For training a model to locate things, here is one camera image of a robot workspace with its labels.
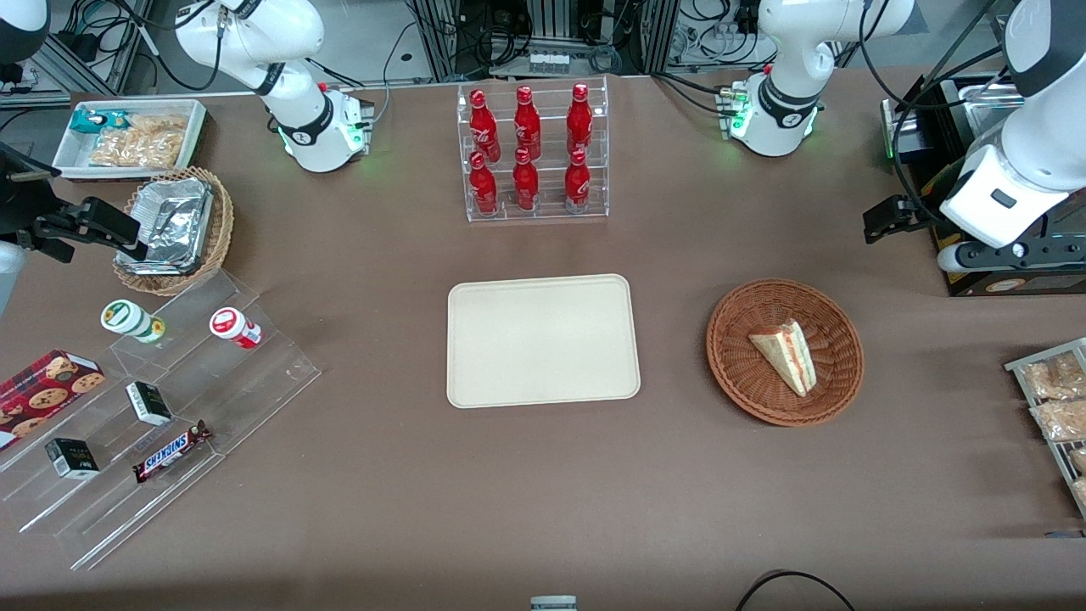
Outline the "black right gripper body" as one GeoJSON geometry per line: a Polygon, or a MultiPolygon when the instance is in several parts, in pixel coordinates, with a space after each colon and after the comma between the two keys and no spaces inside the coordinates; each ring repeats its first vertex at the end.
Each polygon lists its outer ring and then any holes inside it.
{"type": "Polygon", "coordinates": [[[1,144],[1,236],[3,241],[28,251],[42,247],[35,222],[62,211],[52,179],[59,170],[1,144]]]}

